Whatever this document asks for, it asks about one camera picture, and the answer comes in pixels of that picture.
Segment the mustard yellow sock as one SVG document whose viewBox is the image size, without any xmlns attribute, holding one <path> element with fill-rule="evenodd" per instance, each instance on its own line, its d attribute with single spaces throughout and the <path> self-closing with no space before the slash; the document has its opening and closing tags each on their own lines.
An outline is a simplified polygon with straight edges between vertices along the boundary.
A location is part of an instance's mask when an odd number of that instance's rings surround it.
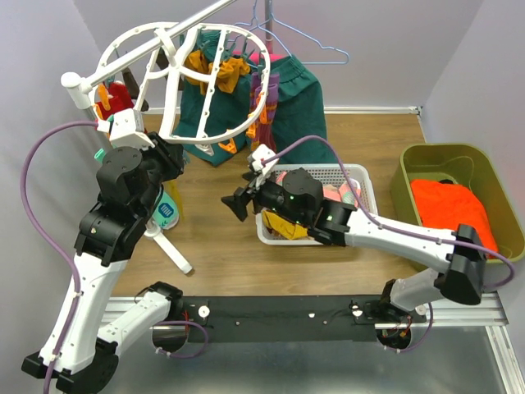
<svg viewBox="0 0 525 394">
<path fill-rule="evenodd" d="M 177 206 L 177 209 L 178 209 L 178 212 L 179 212 L 179 216 L 180 216 L 181 219 L 183 219 L 185 217 L 185 215 L 184 215 L 184 205 L 183 205 L 183 200 L 181 198 L 179 189 L 177 187 L 176 180 L 171 180 L 171 181 L 165 182 L 164 183 L 164 188 L 165 188 L 165 191 L 170 195 L 170 197 L 175 202 L 175 204 Z"/>
</svg>

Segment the white round clip hanger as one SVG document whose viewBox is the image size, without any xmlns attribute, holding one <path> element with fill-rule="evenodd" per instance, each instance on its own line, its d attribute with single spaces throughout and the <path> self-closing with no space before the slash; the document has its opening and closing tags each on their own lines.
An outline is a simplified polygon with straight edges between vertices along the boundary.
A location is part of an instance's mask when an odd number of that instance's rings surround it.
<svg viewBox="0 0 525 394">
<path fill-rule="evenodd" d="M 153 39 L 155 46 L 145 52 L 150 58 L 146 72 L 144 73 L 143 81 L 139 85 L 140 92 L 133 109 L 136 111 L 141 109 L 148 85 L 151 81 L 166 77 L 167 87 L 165 102 L 162 112 L 162 123 L 158 134 L 169 143 L 196 145 L 199 149 L 204 151 L 212 144 L 225 142 L 230 138 L 236 137 L 242 132 L 248 130 L 248 128 L 257 121 L 266 101 L 265 95 L 267 94 L 271 74 L 270 53 L 267 51 L 264 42 L 257 35 L 248 32 L 246 29 L 234 25 L 206 23 L 198 23 L 195 27 L 190 28 L 186 33 L 184 43 L 177 48 L 174 46 L 172 38 L 178 35 L 175 32 L 175 29 L 180 26 L 181 24 L 178 22 L 153 22 L 127 30 L 125 33 L 117 36 L 117 38 L 115 38 L 105 49 L 98 62 L 94 77 L 101 77 L 102 80 L 107 80 L 109 77 L 120 72 L 123 68 L 117 65 L 116 60 L 111 61 L 110 56 L 115 54 L 117 49 L 126 40 L 143 32 L 149 30 L 152 31 L 155 35 L 155 38 Z M 213 69 L 210 74 L 201 74 L 186 68 L 184 63 L 186 58 L 194 51 L 198 37 L 200 37 L 202 33 L 208 31 L 216 31 L 220 35 L 216 53 L 212 61 Z M 216 77 L 221 62 L 226 60 L 226 51 L 230 48 L 226 41 L 231 34 L 237 34 L 244 37 L 245 42 L 255 46 L 264 58 L 264 60 L 260 62 L 263 69 L 259 72 L 262 86 L 261 99 L 258 106 L 253 111 L 250 111 L 246 119 L 238 126 L 228 128 L 219 135 L 210 136 L 206 132 L 208 119 L 212 112 L 210 106 L 213 95 L 218 90 L 215 85 Z M 188 137 L 172 134 L 175 128 L 177 114 L 177 87 L 182 77 L 189 77 L 190 79 L 202 82 L 207 88 L 204 95 L 203 109 L 200 114 L 197 130 L 195 131 L 194 136 Z"/>
</svg>

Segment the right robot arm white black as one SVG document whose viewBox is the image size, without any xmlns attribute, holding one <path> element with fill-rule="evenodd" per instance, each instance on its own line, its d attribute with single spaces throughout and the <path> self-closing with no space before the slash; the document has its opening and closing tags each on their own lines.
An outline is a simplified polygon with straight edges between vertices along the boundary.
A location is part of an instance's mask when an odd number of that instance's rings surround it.
<svg viewBox="0 0 525 394">
<path fill-rule="evenodd" d="M 247 218 L 247 206 L 252 204 L 305 227 L 308 236 L 321 244 L 382 250 L 425 266 L 409 278 L 385 284 L 377 311 L 386 321 L 394 322 L 435 300 L 480 304 L 486 257 L 473 227 L 440 230 L 374 216 L 325 198 L 322 183 L 303 168 L 288 172 L 281 182 L 260 172 L 245 178 L 247 186 L 221 199 L 240 221 Z"/>
</svg>

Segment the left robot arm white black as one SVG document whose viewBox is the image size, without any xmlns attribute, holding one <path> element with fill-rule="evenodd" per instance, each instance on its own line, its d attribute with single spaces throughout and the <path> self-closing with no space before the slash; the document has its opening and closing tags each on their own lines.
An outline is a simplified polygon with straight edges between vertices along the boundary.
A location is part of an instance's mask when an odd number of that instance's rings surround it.
<svg viewBox="0 0 525 394">
<path fill-rule="evenodd" d="M 182 317 L 182 292 L 164 282 L 148 286 L 144 298 L 114 322 L 102 318 L 138 241 L 154 239 L 183 272 L 188 260 L 152 223 L 163 184 L 184 171 L 183 149 L 155 133 L 146 144 L 115 147 L 105 154 L 96 178 L 97 203 L 82 218 L 75 241 L 71 282 L 45 345 L 25 357 L 22 370 L 56 384 L 63 393 L 99 393 L 123 354 L 156 323 Z"/>
</svg>

